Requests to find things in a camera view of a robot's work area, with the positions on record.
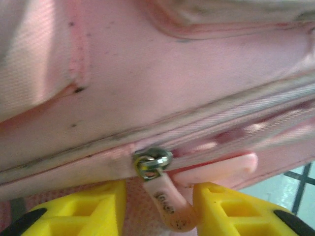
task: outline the floor tile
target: floor tile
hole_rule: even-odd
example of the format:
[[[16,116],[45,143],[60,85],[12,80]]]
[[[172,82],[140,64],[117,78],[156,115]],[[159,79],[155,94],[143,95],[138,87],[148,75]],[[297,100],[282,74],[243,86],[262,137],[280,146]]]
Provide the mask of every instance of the floor tile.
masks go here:
[[[315,229],[315,186],[311,184],[305,185],[302,201],[297,216]]]
[[[304,170],[304,166],[300,166],[300,167],[295,168],[295,169],[293,169],[291,171],[301,175],[303,173],[303,170]]]
[[[240,192],[292,209],[299,181],[284,175],[277,175]]]
[[[312,163],[312,167],[311,167],[311,170],[309,172],[309,177],[315,179],[315,162]]]

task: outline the zipper pull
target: zipper pull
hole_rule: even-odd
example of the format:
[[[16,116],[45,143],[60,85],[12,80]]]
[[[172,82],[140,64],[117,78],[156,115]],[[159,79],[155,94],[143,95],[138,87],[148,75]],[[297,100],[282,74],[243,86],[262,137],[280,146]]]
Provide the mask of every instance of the zipper pull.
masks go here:
[[[172,231],[188,232],[197,225],[197,213],[179,193],[167,173],[173,154],[158,147],[136,152],[134,167],[144,179],[143,187],[156,205],[162,221]]]

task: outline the grout line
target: grout line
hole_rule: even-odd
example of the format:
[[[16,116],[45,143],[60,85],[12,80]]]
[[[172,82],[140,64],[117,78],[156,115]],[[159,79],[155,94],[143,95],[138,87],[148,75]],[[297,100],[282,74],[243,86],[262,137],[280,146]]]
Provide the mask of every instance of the grout line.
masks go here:
[[[294,179],[297,179],[297,180],[301,180],[301,177],[302,177],[302,175],[295,173],[295,172],[292,172],[292,171],[285,172],[284,175],[291,177],[291,178],[294,178]]]
[[[292,171],[285,172],[283,175],[290,177],[290,178],[293,178],[293,179],[297,179],[297,180],[301,180],[301,177],[302,177],[302,175],[295,173],[295,172],[292,172]],[[307,177],[306,183],[309,183],[311,185],[315,185],[315,178]]]
[[[311,177],[307,177],[306,183],[309,183],[309,184],[311,184],[311,185],[315,185],[315,179],[314,179],[314,178],[311,178]]]
[[[294,199],[294,203],[293,203],[293,207],[292,207],[292,213],[293,214],[297,214],[300,204],[301,204],[301,200],[303,197],[303,193],[304,193],[304,188],[305,188],[305,184],[306,184],[306,180],[308,178],[310,169],[311,169],[312,164],[309,163],[304,167],[303,173],[301,175],[301,181],[299,183],[299,187],[297,189],[296,195],[295,195],[295,199]]]

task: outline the yellow plastic piece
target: yellow plastic piece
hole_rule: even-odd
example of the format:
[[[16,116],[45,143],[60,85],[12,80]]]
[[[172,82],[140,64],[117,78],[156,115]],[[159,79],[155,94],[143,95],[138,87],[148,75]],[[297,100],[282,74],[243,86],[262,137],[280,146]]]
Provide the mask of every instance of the yellow plastic piece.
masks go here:
[[[213,183],[196,184],[198,236],[297,236],[273,211],[287,209]]]
[[[40,204],[47,208],[22,236],[121,236],[126,210],[125,181],[110,181]]]

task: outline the pink bag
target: pink bag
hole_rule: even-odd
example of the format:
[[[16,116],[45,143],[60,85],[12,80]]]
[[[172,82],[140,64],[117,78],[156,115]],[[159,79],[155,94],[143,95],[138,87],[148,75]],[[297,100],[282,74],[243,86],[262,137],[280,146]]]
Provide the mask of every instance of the pink bag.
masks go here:
[[[315,3],[271,2],[0,1],[0,230],[9,200],[126,178],[124,235],[169,235],[133,165],[150,147],[182,186],[314,160]]]

